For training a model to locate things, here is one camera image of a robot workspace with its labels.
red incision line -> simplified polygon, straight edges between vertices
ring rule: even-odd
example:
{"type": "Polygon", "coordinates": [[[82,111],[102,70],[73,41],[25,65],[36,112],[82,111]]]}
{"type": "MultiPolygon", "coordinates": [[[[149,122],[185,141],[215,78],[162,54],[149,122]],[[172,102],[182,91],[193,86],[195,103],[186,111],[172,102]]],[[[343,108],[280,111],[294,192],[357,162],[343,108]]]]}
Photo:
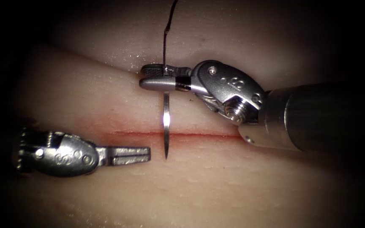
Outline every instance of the red incision line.
{"type": "MultiPolygon", "coordinates": [[[[122,131],[116,131],[113,133],[107,133],[109,135],[115,135],[115,136],[147,136],[147,135],[163,135],[162,132],[122,132],[122,131]]],[[[223,135],[213,135],[213,134],[196,134],[196,133],[171,133],[170,136],[196,136],[196,137],[212,137],[212,138],[241,138],[241,136],[223,136],[223,135]]]]}

metal screw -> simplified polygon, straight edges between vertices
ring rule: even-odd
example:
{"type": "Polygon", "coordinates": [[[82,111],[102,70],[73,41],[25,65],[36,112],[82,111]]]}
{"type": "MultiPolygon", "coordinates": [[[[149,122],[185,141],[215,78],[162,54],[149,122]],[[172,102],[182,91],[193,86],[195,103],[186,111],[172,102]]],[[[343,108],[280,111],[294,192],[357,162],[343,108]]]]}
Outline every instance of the metal screw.
{"type": "Polygon", "coordinates": [[[231,121],[234,121],[234,122],[241,122],[242,121],[240,119],[240,117],[234,112],[228,112],[226,116],[229,117],[229,119],[231,121]]]}
{"type": "Polygon", "coordinates": [[[35,156],[36,156],[37,159],[42,159],[43,155],[44,155],[43,149],[36,150],[35,156]]]}
{"type": "Polygon", "coordinates": [[[216,74],[216,67],[210,67],[210,68],[208,68],[208,73],[209,73],[210,75],[214,75],[214,74],[216,74]]]}
{"type": "Polygon", "coordinates": [[[251,97],[251,101],[253,101],[253,102],[258,102],[259,100],[260,100],[260,96],[258,94],[254,94],[251,97]]]}
{"type": "Polygon", "coordinates": [[[248,113],[246,102],[241,98],[226,102],[224,111],[230,120],[239,123],[246,120],[248,113]]]}
{"type": "Polygon", "coordinates": [[[84,155],[84,156],[82,157],[82,162],[83,162],[84,164],[86,164],[86,165],[91,164],[91,162],[92,162],[91,156],[89,156],[89,155],[84,155]]]}
{"type": "Polygon", "coordinates": [[[245,138],[248,143],[250,143],[250,144],[254,143],[254,141],[249,136],[246,136],[245,138]]]}

metal shaft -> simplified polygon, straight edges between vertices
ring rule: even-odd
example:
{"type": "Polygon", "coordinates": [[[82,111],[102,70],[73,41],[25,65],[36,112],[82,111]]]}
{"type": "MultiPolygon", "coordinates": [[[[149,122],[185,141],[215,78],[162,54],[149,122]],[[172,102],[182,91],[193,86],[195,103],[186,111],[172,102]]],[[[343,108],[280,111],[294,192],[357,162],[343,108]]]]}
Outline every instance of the metal shaft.
{"type": "Polygon", "coordinates": [[[365,88],[334,83],[273,90],[258,124],[242,124],[239,132],[261,147],[358,152],[365,147],[365,88]]]}

engraved logo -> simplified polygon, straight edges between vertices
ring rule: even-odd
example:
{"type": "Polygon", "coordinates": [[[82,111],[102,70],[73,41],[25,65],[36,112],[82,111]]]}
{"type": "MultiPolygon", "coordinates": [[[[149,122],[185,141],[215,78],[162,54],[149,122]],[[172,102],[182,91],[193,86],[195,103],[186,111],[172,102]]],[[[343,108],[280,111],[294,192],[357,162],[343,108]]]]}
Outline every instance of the engraved logo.
{"type": "Polygon", "coordinates": [[[239,80],[237,77],[231,78],[229,81],[226,78],[221,78],[221,83],[228,84],[238,92],[241,92],[241,89],[245,86],[245,82],[239,80]]]}
{"type": "Polygon", "coordinates": [[[76,150],[72,154],[56,154],[54,161],[57,165],[70,165],[73,160],[80,159],[82,156],[82,151],[76,150]]]}

skin fold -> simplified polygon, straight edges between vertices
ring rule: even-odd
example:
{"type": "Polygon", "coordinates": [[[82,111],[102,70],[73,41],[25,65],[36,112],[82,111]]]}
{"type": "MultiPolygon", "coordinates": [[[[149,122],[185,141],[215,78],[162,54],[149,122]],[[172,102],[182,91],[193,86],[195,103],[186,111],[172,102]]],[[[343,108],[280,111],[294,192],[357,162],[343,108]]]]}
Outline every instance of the skin fold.
{"type": "MultiPolygon", "coordinates": [[[[98,145],[149,146],[152,160],[91,175],[39,173],[4,183],[15,222],[38,227],[338,227],[361,217],[365,189],[341,155],[258,148],[192,93],[170,93],[164,159],[162,93],[139,87],[161,63],[171,1],[86,3],[35,47],[12,110],[41,130],[98,145]]],[[[314,11],[245,1],[181,0],[167,63],[215,59],[265,90],[342,78],[336,23],[314,11]]]]}

